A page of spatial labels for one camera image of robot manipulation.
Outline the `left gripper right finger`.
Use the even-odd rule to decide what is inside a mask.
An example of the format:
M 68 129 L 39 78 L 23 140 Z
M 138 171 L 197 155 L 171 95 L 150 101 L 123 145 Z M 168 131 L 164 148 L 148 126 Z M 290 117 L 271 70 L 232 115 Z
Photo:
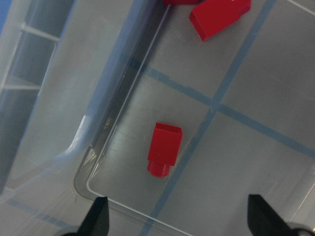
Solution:
M 248 196 L 247 224 L 253 236 L 284 236 L 288 225 L 261 195 Z

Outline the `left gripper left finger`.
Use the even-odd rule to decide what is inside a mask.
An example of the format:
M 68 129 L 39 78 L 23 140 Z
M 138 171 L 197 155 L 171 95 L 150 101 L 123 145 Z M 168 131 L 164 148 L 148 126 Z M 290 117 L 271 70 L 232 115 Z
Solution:
M 107 197 L 97 197 L 77 231 L 78 236 L 107 236 L 109 206 Z

